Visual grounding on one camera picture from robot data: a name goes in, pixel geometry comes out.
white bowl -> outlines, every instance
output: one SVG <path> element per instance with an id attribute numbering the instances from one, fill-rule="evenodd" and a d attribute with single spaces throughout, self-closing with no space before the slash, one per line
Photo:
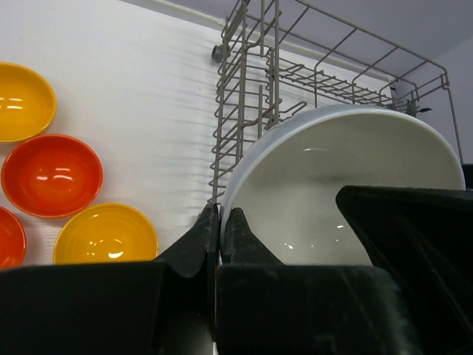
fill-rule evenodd
<path id="1" fill-rule="evenodd" d="M 241 207 L 283 263 L 371 265 L 336 206 L 346 185 L 465 189 L 455 152 L 427 124 L 378 107 L 326 106 L 275 126 L 245 153 L 225 191 L 221 243 Z"/>

red bowl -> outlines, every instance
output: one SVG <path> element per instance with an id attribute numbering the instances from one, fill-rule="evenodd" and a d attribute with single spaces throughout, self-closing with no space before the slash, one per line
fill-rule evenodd
<path id="1" fill-rule="evenodd" d="M 0 268 L 19 266 L 27 250 L 27 238 L 18 218 L 0 206 Z"/>
<path id="2" fill-rule="evenodd" d="M 17 146 L 1 168 L 10 202 L 36 217 L 65 217 L 89 205 L 102 185 L 90 147 L 66 135 L 40 135 Z"/>

bowl rim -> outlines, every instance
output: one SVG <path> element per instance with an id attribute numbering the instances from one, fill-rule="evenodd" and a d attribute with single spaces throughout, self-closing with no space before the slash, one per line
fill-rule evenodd
<path id="1" fill-rule="evenodd" d="M 39 213 L 34 213 L 34 212 L 31 212 L 31 211 L 28 211 L 27 209 L 25 209 L 23 206 L 20 206 L 17 204 L 17 202 L 12 198 L 11 194 L 10 194 L 10 191 L 5 187 L 5 180 L 6 180 L 6 171 L 7 171 L 7 164 L 8 164 L 8 161 L 12 158 L 12 156 L 18 151 L 20 150 L 21 148 L 23 148 L 26 144 L 29 144 L 33 141 L 39 141 L 39 140 L 42 140 L 42 139 L 49 139 L 49 138 L 65 138 L 69 141 L 74 141 L 76 143 L 79 143 L 80 145 L 82 145 L 91 155 L 92 157 L 94 158 L 94 160 L 98 163 L 98 167 L 99 167 L 99 176 L 98 176 L 98 185 L 97 185 L 97 188 L 95 189 L 95 191 L 93 192 L 93 194 L 90 196 L 90 199 L 88 199 L 88 201 L 76 208 L 74 211 L 72 212 L 67 212 L 67 213 L 63 213 L 63 214 L 55 214 L 55 215 L 51 215 L 51 214 L 39 214 Z M 82 211 L 83 209 L 85 209 L 88 205 L 90 205 L 90 203 L 93 202 L 93 200 L 97 197 L 99 191 L 101 190 L 102 188 L 102 183 L 103 183 L 103 167 L 102 167 L 102 163 L 101 163 L 101 160 L 100 158 L 98 157 L 98 155 L 94 152 L 94 150 L 88 146 L 87 144 L 85 144 L 83 141 L 81 141 L 80 139 L 77 139 L 77 138 L 74 138 L 74 137 L 71 137 L 70 135 L 56 135 L 56 134 L 51 134 L 51 135 L 37 135 L 35 137 L 32 137 L 30 139 L 28 139 L 27 141 L 23 142 L 23 143 L 20 143 L 18 146 L 16 146 L 11 152 L 10 154 L 5 158 L 5 161 L 3 162 L 3 166 L 1 167 L 1 172 L 0 172 L 0 180 L 1 180 L 1 187 L 3 188 L 3 191 L 5 193 L 5 196 L 7 197 L 7 199 L 17 208 L 19 209 L 20 211 L 23 211 L 24 213 L 26 214 L 29 214 L 31 216 L 34 216 L 34 217 L 40 217 L 40 218 L 48 218 L 48 219 L 52 219 L 52 218 L 62 218 L 62 217 L 67 217 L 67 216 L 70 216 L 70 215 L 73 215 L 73 214 L 76 214 L 80 211 Z"/>
<path id="2" fill-rule="evenodd" d="M 446 148 L 452 160 L 457 161 L 456 173 L 460 177 L 460 181 L 458 182 L 461 184 L 463 189 L 465 189 L 465 177 L 463 175 L 461 163 L 452 146 L 437 130 L 418 118 L 378 106 L 336 104 L 318 107 L 296 114 L 288 120 L 273 126 L 265 135 L 248 148 L 247 152 L 231 174 L 223 195 L 223 202 L 220 209 L 220 244 L 222 246 L 225 245 L 226 223 L 230 217 L 230 212 L 239 190 L 242 188 L 242 185 L 245 183 L 248 176 L 263 161 L 263 159 L 265 159 L 276 147 L 307 128 L 315 126 L 316 124 L 321 124 L 325 121 L 360 114 L 395 116 L 396 118 L 403 119 L 425 129 L 428 133 L 434 135 Z"/>
<path id="3" fill-rule="evenodd" d="M 139 215 L 145 221 L 146 225 L 151 227 L 151 230 L 153 231 L 154 239 L 156 240 L 156 257 L 158 256 L 160 246 L 159 246 L 159 240 L 158 240 L 157 232 L 156 232 L 156 229 L 154 229 L 153 223 L 151 223 L 151 221 L 147 218 L 147 216 L 145 216 L 144 213 L 137 210 L 136 208 L 131 207 L 129 205 L 126 205 L 124 203 L 104 202 L 104 203 L 98 203 L 94 206 L 90 206 L 90 207 L 82 210 L 80 213 L 77 213 L 74 217 L 72 217 L 70 220 L 68 220 L 66 224 L 64 224 L 64 227 L 62 227 L 61 231 L 59 232 L 58 236 L 56 237 L 56 241 L 54 242 L 54 246 L 52 248 L 52 263 L 54 265 L 63 265 L 61 263 L 57 264 L 57 260 L 56 260 L 57 259 L 57 252 L 56 252 L 56 250 L 57 250 L 59 239 L 61 237 L 64 237 L 64 232 L 67 230 L 69 225 L 72 224 L 78 218 L 80 218 L 84 213 L 93 211 L 95 209 L 102 209 L 103 207 L 120 207 L 122 209 L 128 209 L 129 211 L 132 211 L 135 214 Z"/>
<path id="4" fill-rule="evenodd" d="M 7 61 L 0 61 L 0 67 L 15 67 L 15 68 L 19 68 L 21 70 L 24 70 L 24 71 L 26 71 L 30 74 L 33 74 L 36 78 L 38 78 L 44 84 L 44 86 L 47 88 L 47 91 L 49 92 L 49 94 L 52 97 L 52 112 L 51 112 L 51 115 L 50 115 L 50 117 L 48 117 L 46 124 L 39 131 L 37 131 L 36 133 L 34 133 L 32 135 L 24 136 L 22 138 L 9 139 L 9 140 L 6 140 L 6 141 L 1 141 L 0 140 L 0 143 L 22 142 L 22 141 L 25 141 L 25 140 L 30 139 L 32 137 L 35 137 L 36 135 L 39 135 L 41 132 L 43 132 L 45 129 L 47 129 L 51 125 L 51 123 L 54 121 L 54 117 L 55 117 L 56 111 L 58 109 L 58 100 L 56 98 L 56 94 L 54 93 L 54 89 L 52 88 L 51 84 L 45 78 L 43 78 L 37 72 L 35 72 L 34 70 L 32 70 L 28 67 L 25 67 L 25 66 L 20 65 L 20 64 L 9 63 Z"/>
<path id="5" fill-rule="evenodd" d="M 23 241 L 23 249 L 22 249 L 22 253 L 21 253 L 21 260 L 20 260 L 20 263 L 18 265 L 11 266 L 11 267 L 17 267 L 17 266 L 20 266 L 23 263 L 24 256 L 27 252 L 27 235 L 24 231 L 23 224 L 21 224 L 21 221 L 18 219 L 18 217 L 16 217 L 10 210 L 6 209 L 3 206 L 0 206 L 0 211 L 5 212 L 7 214 L 7 216 L 11 217 L 11 219 L 13 221 L 15 221 L 15 223 L 18 225 L 18 227 L 20 228 L 20 231 L 21 231 L 21 240 Z"/>

ceiling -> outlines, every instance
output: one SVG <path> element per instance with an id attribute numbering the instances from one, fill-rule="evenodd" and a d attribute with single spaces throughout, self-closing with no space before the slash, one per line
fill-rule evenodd
<path id="1" fill-rule="evenodd" d="M 236 0 L 171 0 L 219 18 L 225 18 Z M 473 1 L 471 0 L 306 0 L 335 16 L 394 41 L 427 58 L 437 58 L 473 36 Z M 258 9 L 258 0 L 251 0 Z M 294 0 L 280 0 L 281 23 L 295 18 L 303 6 Z M 327 33 L 327 27 L 307 21 L 301 34 Z"/>

dish rack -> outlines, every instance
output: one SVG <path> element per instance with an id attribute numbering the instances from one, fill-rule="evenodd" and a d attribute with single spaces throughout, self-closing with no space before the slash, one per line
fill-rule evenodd
<path id="1" fill-rule="evenodd" d="M 463 161 L 444 67 L 303 0 L 291 1 L 291 14 L 298 9 L 299 15 L 283 24 L 280 0 L 237 0 L 225 20 L 222 43 L 212 50 L 220 79 L 208 202 L 220 202 L 246 149 L 267 129 L 302 109 L 328 104 L 375 105 L 415 117 L 430 110 L 421 106 L 422 99 L 443 90 Z M 305 35 L 302 25 L 309 21 L 327 31 Z M 327 35 L 331 30 L 340 35 L 337 41 Z M 356 50 L 361 45 L 372 47 L 372 53 Z M 428 73 L 428 80 L 413 80 L 420 72 Z M 368 84 L 373 79 L 376 89 Z"/>

